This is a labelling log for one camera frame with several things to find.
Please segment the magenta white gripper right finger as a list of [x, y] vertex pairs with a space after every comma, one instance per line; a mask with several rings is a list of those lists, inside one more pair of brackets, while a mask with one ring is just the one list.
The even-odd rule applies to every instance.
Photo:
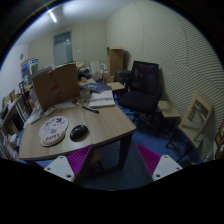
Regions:
[[137, 145], [143, 163], [154, 181], [180, 171], [182, 167], [169, 155], [158, 155], [150, 149]]

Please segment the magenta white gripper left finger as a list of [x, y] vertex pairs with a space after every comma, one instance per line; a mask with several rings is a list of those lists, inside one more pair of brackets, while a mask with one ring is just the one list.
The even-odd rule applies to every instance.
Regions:
[[69, 182], [76, 182], [84, 173], [92, 157], [93, 146], [89, 145], [75, 150], [69, 156], [58, 156], [45, 168], [45, 171]]

